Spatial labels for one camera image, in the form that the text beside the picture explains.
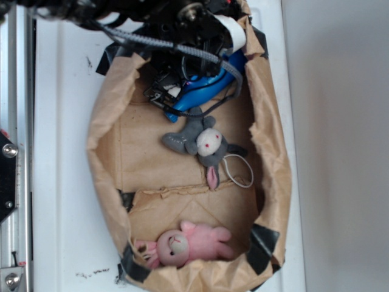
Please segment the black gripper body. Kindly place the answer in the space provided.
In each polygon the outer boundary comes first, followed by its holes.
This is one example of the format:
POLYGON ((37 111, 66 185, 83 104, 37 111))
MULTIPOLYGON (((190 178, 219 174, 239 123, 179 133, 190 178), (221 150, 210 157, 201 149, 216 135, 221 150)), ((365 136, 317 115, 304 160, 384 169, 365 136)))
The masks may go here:
POLYGON ((186 81, 195 75, 216 76, 234 53, 233 18, 215 15, 204 5, 186 5, 177 12, 174 24, 158 26, 158 34, 178 43, 170 51, 155 51, 151 57, 158 73, 144 95, 164 112, 178 100, 186 81))

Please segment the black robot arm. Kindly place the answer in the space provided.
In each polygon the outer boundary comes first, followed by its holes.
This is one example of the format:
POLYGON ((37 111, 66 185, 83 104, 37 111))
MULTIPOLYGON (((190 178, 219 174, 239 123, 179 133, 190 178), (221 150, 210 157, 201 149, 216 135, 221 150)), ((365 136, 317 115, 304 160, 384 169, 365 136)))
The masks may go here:
POLYGON ((153 61, 157 74, 144 92, 176 121, 232 82, 239 95, 246 38, 236 1, 19 1, 35 17, 66 20, 104 32, 125 52, 153 61))

